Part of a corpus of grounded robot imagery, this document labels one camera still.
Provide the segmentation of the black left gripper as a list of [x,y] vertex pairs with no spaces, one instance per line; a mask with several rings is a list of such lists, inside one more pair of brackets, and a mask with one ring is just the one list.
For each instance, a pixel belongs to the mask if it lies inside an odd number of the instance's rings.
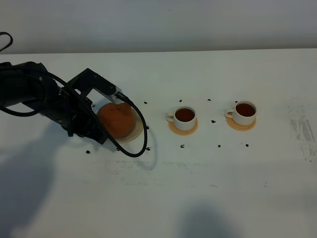
[[46,106],[44,116],[61,125],[69,136],[76,134],[104,144],[110,134],[105,133],[96,121],[95,113],[90,112],[93,103],[88,94],[92,90],[118,102],[118,87],[88,68],[59,89],[57,96]]

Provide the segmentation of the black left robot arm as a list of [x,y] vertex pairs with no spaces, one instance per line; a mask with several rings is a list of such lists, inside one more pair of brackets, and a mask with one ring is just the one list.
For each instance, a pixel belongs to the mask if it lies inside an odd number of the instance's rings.
[[96,90],[113,103],[120,92],[100,74],[87,68],[69,82],[48,72],[41,63],[0,65],[0,109],[17,117],[41,114],[58,123],[69,136],[103,144],[111,137],[92,110],[88,94]]

